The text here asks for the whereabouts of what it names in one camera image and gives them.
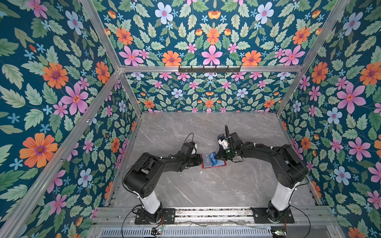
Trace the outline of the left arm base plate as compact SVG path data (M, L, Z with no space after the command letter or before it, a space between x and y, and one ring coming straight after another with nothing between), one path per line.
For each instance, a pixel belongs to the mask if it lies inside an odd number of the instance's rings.
M154 214L140 208L136 214L135 225L173 225L175 216L176 209L174 208L159 208Z

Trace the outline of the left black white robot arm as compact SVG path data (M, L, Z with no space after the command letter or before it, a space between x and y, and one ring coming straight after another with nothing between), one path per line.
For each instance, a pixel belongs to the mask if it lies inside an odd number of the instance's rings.
M163 173L182 172L197 167L203 160L197 153L197 144L183 143L180 151L168 157L143 153L139 159L125 171L122 185L130 193L137 196L142 205L140 217L156 224L162 218L162 203L157 198L155 188Z

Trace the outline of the black hook rail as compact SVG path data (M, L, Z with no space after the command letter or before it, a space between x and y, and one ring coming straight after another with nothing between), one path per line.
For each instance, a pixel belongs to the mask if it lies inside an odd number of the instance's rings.
M180 66L179 73L235 73L240 72L240 66Z

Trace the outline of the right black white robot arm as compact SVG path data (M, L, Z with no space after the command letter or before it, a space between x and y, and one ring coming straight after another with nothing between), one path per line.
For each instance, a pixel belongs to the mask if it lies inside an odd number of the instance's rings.
M237 133L218 136L219 151L216 160L234 161L235 157L254 158L271 164L278 181L274 196L264 213L272 223L282 221L289 211L297 186L306 178L308 169L291 145L266 146L262 143L243 142Z

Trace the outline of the blue credit card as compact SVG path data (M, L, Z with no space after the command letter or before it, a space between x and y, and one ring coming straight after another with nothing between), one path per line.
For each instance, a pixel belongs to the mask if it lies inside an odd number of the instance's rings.
M218 164L218 161L216 160L215 156L216 156L215 152L209 154L209 160L210 160L210 164L212 167L214 167Z

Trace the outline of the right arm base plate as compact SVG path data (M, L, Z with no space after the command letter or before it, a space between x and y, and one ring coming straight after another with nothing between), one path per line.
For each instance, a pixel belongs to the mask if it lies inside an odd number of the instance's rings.
M295 220L290 208L278 211L276 208L255 208L251 207L256 224L294 224Z

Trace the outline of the aluminium front rail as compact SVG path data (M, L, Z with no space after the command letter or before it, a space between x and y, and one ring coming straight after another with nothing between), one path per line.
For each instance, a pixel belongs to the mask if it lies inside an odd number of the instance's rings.
M290 208L280 218L272 222L265 214L266 208L259 207L177 207L163 210L158 222L150 222L141 212L132 212L130 207L106 207L98 209L93 225L180 225L180 224L237 224L268 226L330 226L338 225L338 220L327 206L301 206Z

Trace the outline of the red card holder wallet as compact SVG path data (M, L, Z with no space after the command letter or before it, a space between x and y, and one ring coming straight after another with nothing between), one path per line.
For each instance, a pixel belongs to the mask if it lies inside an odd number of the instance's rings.
M201 164L203 169L227 166L226 161L216 159L216 152L201 154L201 158L203 160Z

